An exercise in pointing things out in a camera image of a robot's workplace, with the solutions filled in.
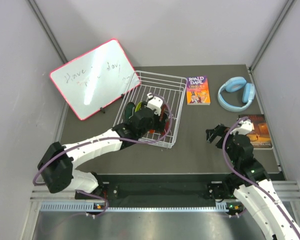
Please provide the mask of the dark green plate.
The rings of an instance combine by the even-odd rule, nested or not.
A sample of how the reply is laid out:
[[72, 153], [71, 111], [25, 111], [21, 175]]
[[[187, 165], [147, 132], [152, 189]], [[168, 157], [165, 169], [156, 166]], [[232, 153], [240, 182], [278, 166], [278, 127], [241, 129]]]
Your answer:
[[123, 111], [123, 121], [127, 123], [129, 119], [134, 115], [136, 105], [133, 102], [128, 102]]

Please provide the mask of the lime green plate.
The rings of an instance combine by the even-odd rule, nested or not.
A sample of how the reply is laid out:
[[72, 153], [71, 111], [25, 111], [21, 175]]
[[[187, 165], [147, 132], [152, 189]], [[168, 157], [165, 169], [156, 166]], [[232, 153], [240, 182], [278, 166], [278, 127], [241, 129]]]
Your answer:
[[147, 104], [146, 101], [139, 102], [135, 107], [135, 112], [138, 112], [142, 107], [144, 107]]

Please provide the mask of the red floral plate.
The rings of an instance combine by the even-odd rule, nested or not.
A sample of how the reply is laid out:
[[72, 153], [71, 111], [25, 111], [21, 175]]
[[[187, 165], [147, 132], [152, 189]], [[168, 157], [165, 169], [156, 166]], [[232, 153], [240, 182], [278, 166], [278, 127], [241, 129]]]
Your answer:
[[167, 105], [164, 104], [164, 105], [161, 107], [161, 113], [160, 113], [160, 117], [159, 117], [159, 122], [160, 122], [162, 125], [165, 126], [165, 125], [169, 122], [169, 119], [170, 119], [169, 110], [168, 110]]

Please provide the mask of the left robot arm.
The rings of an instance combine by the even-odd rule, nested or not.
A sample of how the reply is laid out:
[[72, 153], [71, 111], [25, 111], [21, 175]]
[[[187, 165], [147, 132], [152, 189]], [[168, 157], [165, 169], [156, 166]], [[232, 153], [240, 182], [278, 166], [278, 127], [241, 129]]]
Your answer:
[[128, 102], [123, 122], [106, 132], [72, 144], [52, 143], [37, 166], [38, 174], [51, 194], [71, 190], [99, 198], [104, 191], [100, 176], [93, 171], [80, 171], [78, 167], [107, 153], [142, 144], [141, 138], [150, 131], [160, 131], [165, 137], [170, 130], [170, 113], [169, 105], [160, 99]]

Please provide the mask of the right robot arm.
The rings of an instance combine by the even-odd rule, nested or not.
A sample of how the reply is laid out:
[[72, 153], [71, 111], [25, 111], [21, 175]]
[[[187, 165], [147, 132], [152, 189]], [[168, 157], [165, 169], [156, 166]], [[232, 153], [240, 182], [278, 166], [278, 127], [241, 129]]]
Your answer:
[[222, 150], [231, 173], [222, 181], [223, 192], [239, 200], [267, 240], [300, 240], [300, 226], [289, 214], [279, 198], [271, 178], [254, 157], [254, 147], [248, 133], [249, 121], [241, 121], [229, 128], [223, 124], [207, 129], [206, 141], [220, 140], [216, 147]]

